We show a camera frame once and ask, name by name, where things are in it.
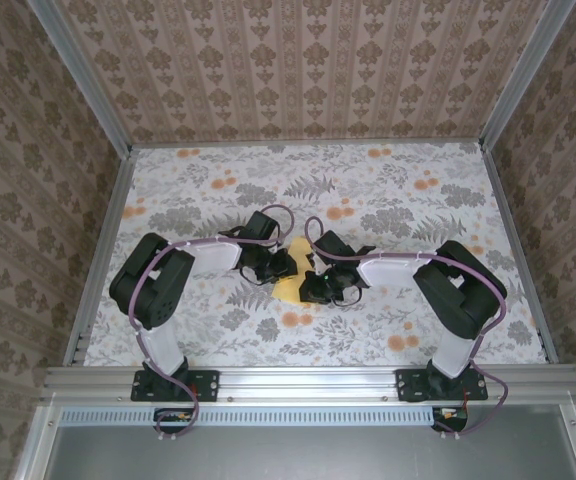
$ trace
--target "orange flower pattern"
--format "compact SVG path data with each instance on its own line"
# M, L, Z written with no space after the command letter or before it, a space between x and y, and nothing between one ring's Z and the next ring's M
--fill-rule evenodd
M296 215L293 235L317 214L355 249L418 252L462 242L509 291L510 314L481 361L543 362L474 143L142 150L134 175L107 282L145 232L208 237L283 203ZM286 216L276 218L285 228ZM372 288L345 308L283 303L271 293L272 285L254 286L237 272L188 282L171 320L185 354L206 366L424 364L443 331L418 291ZM104 293L86 363L105 365L109 349L113 364L141 360L125 316Z

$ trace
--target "wire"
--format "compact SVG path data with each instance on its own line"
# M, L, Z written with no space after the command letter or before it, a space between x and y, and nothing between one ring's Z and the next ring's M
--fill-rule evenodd
M241 275L241 278L243 278L244 280L246 280L248 283L252 283L253 285L256 285L256 286L258 286L258 287L261 287L261 286L265 285L266 283L268 283L268 282L259 282L259 283L257 283L257 282L253 282L252 280L250 280L246 275L244 275L244 267L241 267L241 268L239 269L239 275Z
M308 218L306 220L306 223L304 224L304 236L306 237L306 240L310 244L310 247L313 249L313 251L317 252L321 256L328 257L332 260L342 260L342 261L343 260L346 260L346 261L359 260L359 261L361 261L361 260L371 260L371 259L377 259L377 258L407 258L407 259L423 258L423 259L427 259L427 260L435 260L435 261L438 261L441 263L445 263L446 265L449 265L451 267L458 268L462 272L465 272L465 273L475 277L477 280L479 280L481 283L483 283L486 287L488 287L488 289L492 292L492 294L495 296L495 298L499 302L499 314L497 315L497 317L495 319L493 319L492 322L490 322L489 325L487 325L486 327L481 329L481 332L479 332L479 336L477 337L477 340L475 341L475 345L473 346L473 349L470 352L470 356L468 357L468 360L469 360L470 364L472 365L473 369L475 369L478 373L480 373L484 377L487 377L487 378L497 382L499 385L501 385L504 392L501 395L501 397L499 398L499 401L497 402L497 404L493 408L492 412L490 412L490 414L488 414L488 416L484 420L479 422L477 425L474 425L470 428L467 428L461 432L456 432L452 428L450 428L450 427L448 427L442 423L437 422L437 424L440 427L447 430L448 432L454 434L455 437L457 437L458 435L461 436L461 435L468 435L470 433L473 433L473 432L479 430L484 425L486 425L490 420L492 420L492 418L499 412L499 409L503 406L504 402L508 398L508 384L506 382L504 382L503 380L501 380L500 378L495 377L494 375L484 371L479 365L477 365L477 363L474 360L474 357L477 355L477 352L479 351L479 348L481 347L481 343L483 342L484 335L486 333L488 333L490 330L492 330L493 328L495 328L497 325L499 325L501 323L501 321L505 318L506 313L507 313L506 299L501 294L499 289L497 289L495 284L493 284L490 280L488 280L485 276L483 276L481 273L474 270L473 268L471 268L467 265L464 265L463 263L458 262L456 260L452 260L451 258L442 257L441 255L436 255L434 253L391 253L391 252L386 252L386 253L369 253L367 255L354 255L354 256L350 256L350 257L344 257L341 255L333 255L333 254L328 253L325 250L322 250L321 248L319 248L317 245L315 245L315 242L313 242L312 238L310 238L310 234L308 233L308 227L310 226L311 222L317 222L319 224L319 228L320 228L320 232L321 232L320 235L323 235L323 233L324 233L324 224L321 221L321 219L319 217L316 217L316 216L312 216L312 217Z
M183 435L182 432L185 429L187 429L188 426L182 426L181 427L182 429L179 432L171 433L171 434L167 434L161 430L161 422L166 417L177 417L179 419L182 419L181 414L175 410L165 410L163 412L158 412L157 421L155 422L155 431L159 434L159 439L163 440L166 435L170 435L170 438L172 440L174 440L175 438L177 438L177 434L179 434L179 436Z
M363 289L361 287L357 287L357 290L359 290L359 297L354 302L352 302L352 303L337 303L337 301L333 298L332 303L335 305L335 307L340 307L340 308L352 307L353 305L357 305L359 302L361 302L361 297L364 294Z
M267 207L262 209L261 212L263 213L264 211L267 211L271 208L281 208L281 209L285 210L286 212L288 212L288 215L290 215L290 227L283 234L280 233L277 236L277 238L275 240L273 240L273 242L281 242L290 234L290 232L292 232L293 228L295 227L295 214L288 207L286 207L284 205L280 205L280 204L268 205ZM164 247L150 261L150 263L148 264L148 266L146 267L144 272L141 274L141 277L137 281L137 285L135 285L135 290L133 291L132 297L130 297L130 303L128 304L128 321L130 322L130 325L137 332L137 344L139 345L139 348L143 352L144 356L146 357L146 364L150 367L150 369L152 371L157 373L159 376L161 376L165 380L168 380L169 382L171 382L171 383L177 385L179 388L181 388L190 397L190 399L193 403L192 417L190 418L188 425L186 425L186 428L184 428L181 432L179 432L178 436L187 434L191 430L191 428L195 424L195 422L197 421L197 418L199 417L199 400L197 399L197 396L192 392L192 390L190 390L184 383L180 382L176 378L173 378L170 375L168 375L167 373L165 373L151 358L150 353L148 352L148 348L146 347L143 339L141 338L141 334L144 331L144 328L141 325L141 323L135 318L135 305L137 303L137 298L139 297L139 293L141 292L141 289L143 288L144 284L146 283L146 279L148 278L150 273L153 271L155 266L170 251L174 250L175 248L189 247L189 246L193 246L193 245L207 245L210 243L232 243L232 244L249 243L249 244L263 245L265 243L268 243L268 240L249 240L249 239L244 239L244 238L210 237L210 238L198 238L198 239L193 239L193 240L183 240L183 241L171 243L171 244L167 245L166 247ZM159 434L160 434L160 436L163 435L164 437L168 436L168 438L170 438L172 436L172 435L164 434L163 432L159 432Z

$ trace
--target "floral wallpaper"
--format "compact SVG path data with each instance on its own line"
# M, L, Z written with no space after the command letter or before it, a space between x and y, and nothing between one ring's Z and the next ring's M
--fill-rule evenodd
M576 5L493 154L561 360L576 363Z
M137 150L85 364L139 365L110 281L150 231L174 241L208 237L281 202L296 216L291 239L319 215L355 249L432 251L466 245L508 289L510 313L487 336L483 363L543 363L492 187L475 143L210 147ZM287 222L279 212L278 221ZM349 307L300 306L238 272L186 284L174 316L177 341L197 366L425 364L444 330L417 289L379 287Z
M117 166L28 5L0 0L0 479L62 361Z
M135 144L479 136L547 0L58 0Z

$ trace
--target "black mounting bracket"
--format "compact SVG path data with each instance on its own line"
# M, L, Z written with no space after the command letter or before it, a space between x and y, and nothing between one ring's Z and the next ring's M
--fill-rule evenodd
M218 370L189 370L188 362L171 375L188 386L200 402L216 402L219 394ZM178 385L169 382L144 364L135 373L130 399L133 402L189 402L190 397Z
M395 370L395 387L402 402L488 399L486 380L473 368L466 368L454 379L439 378L431 368Z

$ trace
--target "patterned wall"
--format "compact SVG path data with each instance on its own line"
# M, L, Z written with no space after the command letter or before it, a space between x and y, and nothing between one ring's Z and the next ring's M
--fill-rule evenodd
M117 166L35 15L0 0L0 478L61 362Z
M576 6L493 153L559 353L576 363Z
M476 137L546 0L59 0L134 143Z

